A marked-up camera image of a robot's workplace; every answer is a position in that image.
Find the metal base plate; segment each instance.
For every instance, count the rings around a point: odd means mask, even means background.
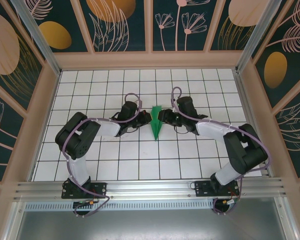
[[[197,197],[231,197],[231,191],[236,195],[239,195],[238,183],[232,181],[225,185],[222,189],[216,193],[210,186],[210,181],[195,181],[194,182],[195,195]]]
[[[107,184],[105,182],[91,182],[88,190],[90,192],[95,192],[96,194],[106,195]],[[63,184],[61,198],[62,199],[93,199],[93,198],[104,199],[104,197],[94,197],[89,193],[83,192],[77,186],[74,186],[73,183],[68,183],[68,182]]]

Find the white grid floor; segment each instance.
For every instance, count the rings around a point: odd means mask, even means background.
[[[63,71],[32,180],[67,179],[65,158],[54,141],[76,112],[110,118],[120,111],[127,93],[140,94],[147,112],[153,106],[171,108],[170,93],[175,86],[181,87],[183,96],[192,97],[198,114],[233,126],[246,122],[230,69]],[[180,134],[185,128],[177,130],[164,124],[158,141],[149,124],[121,137],[96,137],[86,155],[91,179],[209,178],[229,162],[224,144],[193,133]]]

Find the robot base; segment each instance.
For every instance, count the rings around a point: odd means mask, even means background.
[[[227,185],[223,186],[216,192],[211,187],[211,181],[195,181],[194,182],[194,189],[195,189],[195,195],[197,197],[231,197],[231,191],[239,195],[239,188],[237,181],[231,181]]]
[[[89,179],[82,185],[83,188],[89,190],[90,192],[106,195],[107,184],[105,182],[91,182]],[[99,199],[104,197],[96,197],[89,193],[82,191],[77,187],[69,178],[65,183],[62,184],[62,199]]]

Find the green paper object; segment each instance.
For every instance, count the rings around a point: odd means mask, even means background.
[[[158,139],[159,132],[162,127],[162,121],[160,121],[158,119],[160,111],[161,111],[161,106],[154,106],[154,107],[152,107],[152,110],[151,110],[152,120],[151,120],[150,124],[151,124],[152,132],[154,135],[154,140],[156,140],[156,141]]]

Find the gray floor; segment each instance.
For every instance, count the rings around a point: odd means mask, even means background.
[[[18,240],[284,240],[273,199],[242,199],[226,216],[211,209],[26,212]]]

